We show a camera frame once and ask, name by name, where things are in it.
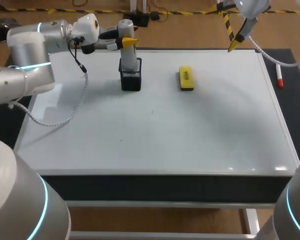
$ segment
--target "black mat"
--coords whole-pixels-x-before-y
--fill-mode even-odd
[[[267,49],[272,57],[295,61],[290,49]],[[300,159],[300,70],[282,68],[284,89],[277,87],[275,64],[265,59],[275,94]],[[29,105],[30,97],[21,100]],[[0,140],[15,146],[25,114],[0,106]],[[275,203],[289,177],[253,176],[44,176],[64,200]]]

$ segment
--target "metal table frame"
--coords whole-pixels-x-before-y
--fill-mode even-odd
[[[192,203],[192,202],[146,202],[146,201],[66,201],[68,207],[157,207],[157,208],[204,208],[204,209],[243,209],[247,234],[219,233],[175,233],[175,232],[105,232],[71,231],[70,239],[138,239],[138,240],[244,240],[254,239],[260,230],[255,208],[273,208],[273,204],[231,204],[231,203]]]

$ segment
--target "table leg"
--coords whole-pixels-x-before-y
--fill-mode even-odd
[[[130,0],[130,12],[135,12],[137,10],[137,0]]]
[[[256,235],[260,230],[257,210],[252,208],[246,208],[243,210],[243,216],[245,226],[247,228],[247,233]]]

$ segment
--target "white cable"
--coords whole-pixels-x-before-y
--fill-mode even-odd
[[[251,43],[253,44],[253,46],[259,53],[261,53],[265,58],[269,59],[271,62],[273,62],[275,64],[279,64],[280,66],[283,66],[283,67],[296,67],[296,66],[300,65],[300,61],[297,61],[295,63],[284,63],[284,62],[278,61],[278,60],[274,59],[273,57],[269,56],[267,53],[265,53],[265,51],[263,51],[261,49],[261,47],[259,47],[256,44],[256,42],[252,39],[251,36],[249,36],[249,40],[251,41]]]
[[[76,108],[74,109],[74,111],[71,113],[71,115],[64,121],[61,121],[61,122],[58,122],[58,123],[53,123],[53,124],[52,123],[45,123],[45,122],[42,122],[42,121],[36,119],[32,115],[32,113],[25,106],[23,106],[21,103],[16,102],[16,101],[11,101],[11,102],[9,102],[9,105],[10,106],[17,106],[18,108],[22,109],[29,116],[29,118],[31,118],[36,124],[39,124],[39,125],[42,125],[42,126],[45,126],[45,127],[62,126],[64,124],[67,124],[68,122],[70,122],[74,118],[76,112],[78,111],[78,109],[80,108],[80,106],[82,105],[82,103],[84,101],[84,96],[85,96],[85,93],[87,91],[87,86],[88,86],[88,81],[89,81],[87,73],[84,74],[84,78],[85,78],[85,83],[84,83],[84,88],[83,88],[83,91],[81,93],[79,103],[76,106]]]

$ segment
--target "cable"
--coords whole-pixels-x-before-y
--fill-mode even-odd
[[[10,101],[8,102],[8,107],[10,109],[13,109],[14,106],[20,108],[21,110],[23,110],[31,120],[33,120],[36,124],[39,124],[39,125],[42,125],[42,126],[45,126],[45,127],[58,127],[58,126],[62,126],[62,125],[65,125],[67,124],[68,122],[70,122],[76,112],[78,111],[78,109],[80,108],[80,106],[82,105],[83,103],[83,100],[84,100],[84,97],[85,97],[85,94],[86,94],[86,91],[87,91],[87,87],[88,87],[88,82],[89,82],[89,79],[88,79],[88,74],[87,74],[87,69],[85,68],[84,65],[82,65],[78,59],[77,59],[77,45],[79,45],[79,43],[82,43],[84,41],[84,37],[80,37],[80,38],[72,38],[69,42],[68,42],[68,49],[71,53],[71,55],[73,56],[75,62],[79,65],[80,69],[83,71],[84,73],[84,78],[85,78],[85,82],[84,82],[84,88],[83,88],[83,91],[81,93],[81,97],[80,97],[80,100],[79,100],[79,103],[78,105],[75,107],[74,111],[70,114],[70,116],[64,120],[64,121],[61,121],[61,122],[58,122],[58,123],[45,123],[45,122],[42,122],[38,119],[36,119],[36,117],[34,117],[32,115],[32,113],[25,107],[23,106],[21,103],[19,103],[18,101],[23,98],[23,96],[27,93],[27,89],[28,89],[28,80],[27,80],[27,74],[26,74],[26,71],[24,71],[21,67],[19,66],[9,66],[9,68],[11,67],[15,67],[16,69],[19,69],[19,70],[22,70],[23,72],[23,79],[24,79],[24,92],[22,94],[22,96],[20,98],[18,98],[17,100],[14,100],[14,101]],[[70,43],[71,42],[74,42],[74,46],[75,46],[75,49],[74,49],[74,54],[72,53],[71,49],[70,49]]]
[[[78,66],[80,67],[80,69],[82,70],[82,72],[85,74],[87,72],[87,69],[85,68],[84,65],[82,65],[79,60],[77,59],[77,46],[80,44],[80,43],[83,43],[83,41],[85,40],[85,38],[83,36],[81,36],[80,38],[79,37],[75,37],[75,38],[72,38],[69,40],[68,42],[68,50],[69,52],[71,53],[72,57],[74,58],[76,64],[78,64]],[[73,41],[74,43],[74,54],[73,52],[71,51],[71,48],[70,48],[70,43]]]
[[[253,46],[259,53],[261,53],[265,58],[269,59],[271,62],[273,62],[275,64],[279,64],[280,66],[283,66],[283,67],[296,67],[296,66],[300,65],[300,61],[297,61],[295,63],[284,63],[284,62],[278,61],[278,60],[274,59],[273,57],[269,56],[267,53],[265,53],[265,51],[263,51],[261,49],[261,47],[259,47],[256,44],[256,42],[252,39],[251,36],[249,36],[249,40],[251,41],[251,43],[253,44]]]
[[[166,18],[165,18],[165,20],[163,20],[163,21],[159,21],[159,20],[158,20],[158,22],[163,23],[163,22],[167,21],[167,19],[168,19],[168,17],[169,17],[169,11],[168,11],[168,9],[166,9],[166,8],[163,7],[163,6],[157,6],[157,5],[154,3],[154,0],[151,0],[151,3],[152,3],[157,9],[164,9],[164,10],[166,11]]]
[[[45,127],[57,127],[57,126],[65,125],[74,118],[76,112],[78,111],[78,109],[80,108],[80,106],[83,103],[84,96],[86,94],[87,86],[88,86],[88,82],[89,82],[87,73],[84,74],[84,78],[85,78],[85,83],[84,83],[83,91],[81,93],[80,101],[79,101],[78,105],[76,106],[76,108],[74,109],[74,111],[71,113],[71,115],[64,121],[61,121],[61,122],[58,122],[58,123],[45,123],[45,122],[42,122],[42,121],[36,119],[36,117],[34,117],[32,115],[32,113],[25,106],[23,106],[21,103],[19,103],[17,101],[9,102],[9,108],[12,109],[13,106],[16,106],[16,107],[22,109],[29,116],[29,118],[31,118],[31,120],[33,120],[36,124],[39,124],[39,125],[42,125],[42,126],[45,126]]]
[[[87,5],[88,3],[88,0],[85,0],[85,2],[83,4],[75,4],[75,0],[72,0],[72,6],[76,7],[76,8],[81,8],[81,7],[84,7],[85,5]]]
[[[149,14],[149,13],[151,13],[151,7],[150,7],[150,4],[148,2],[146,3],[146,5],[149,8],[149,11],[147,11],[146,13]]]

